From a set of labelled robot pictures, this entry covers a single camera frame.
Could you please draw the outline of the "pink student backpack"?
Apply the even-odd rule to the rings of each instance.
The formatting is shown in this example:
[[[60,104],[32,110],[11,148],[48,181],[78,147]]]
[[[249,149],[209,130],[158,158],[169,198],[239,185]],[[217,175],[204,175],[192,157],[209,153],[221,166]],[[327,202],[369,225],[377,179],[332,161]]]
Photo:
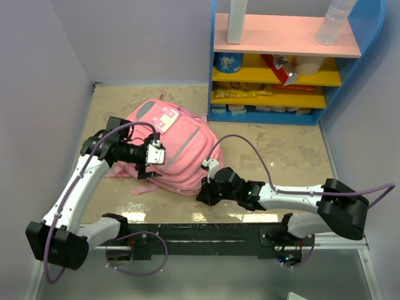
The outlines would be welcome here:
[[[201,190],[201,179],[207,176],[201,164],[208,154],[211,153],[211,157],[221,166],[224,164],[221,147],[212,149],[218,138],[207,122],[182,106],[161,99],[150,99],[126,119],[152,124],[160,133],[161,142],[166,148],[165,164],[150,167],[151,171],[161,176],[149,179],[147,186],[133,189],[134,196],[157,188],[183,196],[195,196]]]

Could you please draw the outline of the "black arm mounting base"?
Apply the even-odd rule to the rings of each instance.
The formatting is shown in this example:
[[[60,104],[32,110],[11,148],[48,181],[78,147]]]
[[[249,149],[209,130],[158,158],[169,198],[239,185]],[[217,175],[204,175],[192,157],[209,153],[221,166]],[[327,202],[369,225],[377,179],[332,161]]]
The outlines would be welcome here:
[[[153,255],[163,255],[162,238],[170,256],[255,256],[275,259],[276,250],[300,245],[312,245],[312,239],[289,237],[278,222],[270,223],[182,223],[129,225],[134,241],[133,258],[149,260]]]

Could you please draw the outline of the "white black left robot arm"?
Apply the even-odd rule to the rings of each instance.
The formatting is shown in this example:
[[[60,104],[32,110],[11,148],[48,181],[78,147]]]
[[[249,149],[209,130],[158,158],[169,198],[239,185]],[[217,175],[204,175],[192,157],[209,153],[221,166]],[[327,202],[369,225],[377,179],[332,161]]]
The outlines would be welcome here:
[[[134,163],[139,178],[149,179],[156,172],[146,168],[163,164],[164,158],[160,133],[152,124],[110,117],[105,129],[83,142],[75,170],[55,205],[40,222],[27,225],[26,237],[35,259],[77,270],[97,246],[108,241],[125,244],[129,239],[126,217],[107,213],[81,227],[86,206],[114,163]]]

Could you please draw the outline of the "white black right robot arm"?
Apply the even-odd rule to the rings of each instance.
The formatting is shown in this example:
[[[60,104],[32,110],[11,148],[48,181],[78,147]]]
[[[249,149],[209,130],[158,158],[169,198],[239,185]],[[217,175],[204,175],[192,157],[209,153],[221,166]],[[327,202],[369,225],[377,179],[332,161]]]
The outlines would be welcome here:
[[[197,201],[215,206],[231,200],[248,211],[287,209],[278,231],[279,240],[291,246],[308,235],[333,232],[359,241],[364,237],[369,201],[337,179],[307,187],[270,186],[262,181],[246,181],[230,167],[201,181]]]

